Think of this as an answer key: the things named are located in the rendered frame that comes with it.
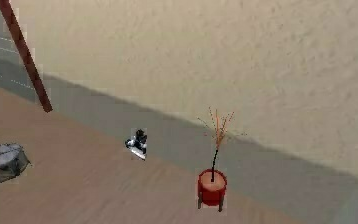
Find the black and white small object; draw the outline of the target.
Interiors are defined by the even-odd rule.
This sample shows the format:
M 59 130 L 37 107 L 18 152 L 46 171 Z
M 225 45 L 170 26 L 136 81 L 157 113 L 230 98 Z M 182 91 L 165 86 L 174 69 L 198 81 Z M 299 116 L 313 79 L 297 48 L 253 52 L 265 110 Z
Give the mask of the black and white small object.
M 125 141 L 125 146 L 134 155 L 145 160 L 147 155 L 147 135 L 142 129 L 138 129 L 135 135 Z

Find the red potted twig plant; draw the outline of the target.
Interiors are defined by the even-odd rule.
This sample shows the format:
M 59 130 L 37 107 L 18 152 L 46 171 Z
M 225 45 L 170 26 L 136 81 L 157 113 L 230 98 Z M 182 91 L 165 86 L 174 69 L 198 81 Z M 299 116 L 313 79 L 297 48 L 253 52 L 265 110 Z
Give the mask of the red potted twig plant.
M 234 118 L 234 112 L 226 116 L 220 116 L 218 110 L 209 110 L 213 124 L 214 134 L 212 139 L 215 144 L 211 167 L 202 170 L 197 176 L 197 208 L 203 205 L 216 206 L 219 212 L 223 211 L 225 194 L 228 180 L 226 175 L 216 168 L 216 161 L 219 156 L 221 145 L 226 138 L 228 124 Z

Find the brown wooden post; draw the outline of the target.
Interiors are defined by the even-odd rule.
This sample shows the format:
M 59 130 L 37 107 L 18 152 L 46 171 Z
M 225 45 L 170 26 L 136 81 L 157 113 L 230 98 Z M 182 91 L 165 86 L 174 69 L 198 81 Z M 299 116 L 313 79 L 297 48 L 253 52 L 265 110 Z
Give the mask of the brown wooden post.
M 47 95 L 46 89 L 43 85 L 37 67 L 34 63 L 31 52 L 25 41 L 24 35 L 15 16 L 10 0 L 0 0 L 0 11 L 11 34 L 11 37 L 15 43 L 15 46 L 17 47 L 18 53 L 22 59 L 28 77 L 33 84 L 33 87 L 36 91 L 41 106 L 43 107 L 43 110 L 45 112 L 51 112 L 53 110 L 52 104 Z

